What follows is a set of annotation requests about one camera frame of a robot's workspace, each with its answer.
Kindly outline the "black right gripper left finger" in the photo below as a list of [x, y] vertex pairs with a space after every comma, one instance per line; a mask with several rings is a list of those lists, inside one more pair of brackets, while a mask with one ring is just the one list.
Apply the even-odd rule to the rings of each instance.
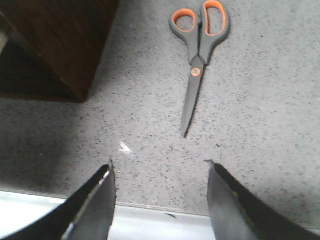
[[62, 205], [7, 240], [106, 240], [117, 200], [112, 163], [100, 169]]

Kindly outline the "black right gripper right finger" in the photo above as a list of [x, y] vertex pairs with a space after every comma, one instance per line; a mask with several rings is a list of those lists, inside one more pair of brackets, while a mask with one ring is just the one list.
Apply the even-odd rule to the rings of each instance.
[[219, 163], [209, 161], [207, 203], [217, 240], [318, 240], [262, 202]]

